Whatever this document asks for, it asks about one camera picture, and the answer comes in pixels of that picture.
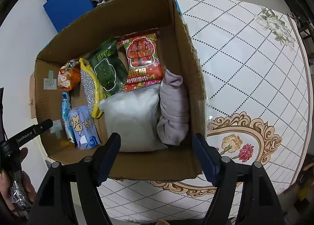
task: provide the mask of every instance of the light blue plastic package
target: light blue plastic package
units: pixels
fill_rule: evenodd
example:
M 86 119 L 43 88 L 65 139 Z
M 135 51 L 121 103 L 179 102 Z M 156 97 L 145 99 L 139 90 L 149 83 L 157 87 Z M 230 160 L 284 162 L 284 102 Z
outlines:
M 65 134 L 71 143 L 75 143 L 73 128 L 69 121 L 69 111 L 71 109 L 70 94 L 67 91 L 62 91 L 62 120 L 65 128 Z
M 100 144 L 94 120 L 87 106 L 71 109 L 69 120 L 73 127 L 78 148 L 91 149 Z

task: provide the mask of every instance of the white pouch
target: white pouch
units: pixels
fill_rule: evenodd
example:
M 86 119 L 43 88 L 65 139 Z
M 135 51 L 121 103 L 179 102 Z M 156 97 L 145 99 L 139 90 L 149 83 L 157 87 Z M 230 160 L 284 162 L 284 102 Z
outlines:
M 166 149 L 158 139 L 156 126 L 160 84 L 121 92 L 101 100 L 98 108 L 105 112 L 107 134 L 121 136 L 122 152 Z

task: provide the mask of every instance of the ornate scroll border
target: ornate scroll border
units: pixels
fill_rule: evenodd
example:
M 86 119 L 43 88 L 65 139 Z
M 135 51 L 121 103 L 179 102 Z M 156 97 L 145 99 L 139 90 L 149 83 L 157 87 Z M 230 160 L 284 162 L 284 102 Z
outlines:
M 267 122 L 264 123 L 261 118 L 251 120 L 245 111 L 240 114 L 235 113 L 230 117 L 216 118 L 211 126 L 213 129 L 207 131 L 207 137 L 226 132 L 243 132 L 253 136 L 259 144 L 258 156 L 255 161 L 259 161 L 263 165 L 270 160 L 271 154 L 277 150 L 282 142 L 282 138 L 278 134 L 274 134 L 274 126 L 269 126 Z M 186 193 L 193 198 L 216 192 L 214 186 L 193 186 L 183 182 L 164 183 L 156 181 L 151 182 L 151 184 L 173 193 Z

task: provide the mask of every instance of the gray cloth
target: gray cloth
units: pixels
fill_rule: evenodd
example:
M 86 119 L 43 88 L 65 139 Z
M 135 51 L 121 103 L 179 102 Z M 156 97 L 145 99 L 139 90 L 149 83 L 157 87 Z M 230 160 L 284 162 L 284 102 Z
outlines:
M 160 85 L 161 117 L 157 133 L 162 143 L 180 145 L 189 127 L 189 103 L 183 78 L 166 69 Z

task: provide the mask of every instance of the cardboard box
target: cardboard box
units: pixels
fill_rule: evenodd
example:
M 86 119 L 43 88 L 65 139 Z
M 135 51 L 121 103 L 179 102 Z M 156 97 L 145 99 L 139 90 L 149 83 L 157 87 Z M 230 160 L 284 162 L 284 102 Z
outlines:
M 190 132 L 180 146 L 154 152 L 120 152 L 110 171 L 111 178 L 151 181 L 180 181 L 201 173 L 191 145 L 192 135 L 205 133 L 204 80 L 187 26 L 181 19 L 176 0 L 112 0 L 97 7 L 61 31 L 37 56 L 35 65 L 35 99 L 37 120 L 61 120 L 61 91 L 44 90 L 48 71 L 56 79 L 59 68 L 69 59 L 84 56 L 111 36 L 160 28 L 158 54 L 163 66 L 184 78 L 190 105 Z M 72 108 L 86 105 L 83 87 L 71 91 Z M 108 139 L 105 119 L 95 119 L 98 135 Z M 91 150 L 79 150 L 67 140 L 46 131 L 41 135 L 48 156 L 64 164 L 78 162 Z

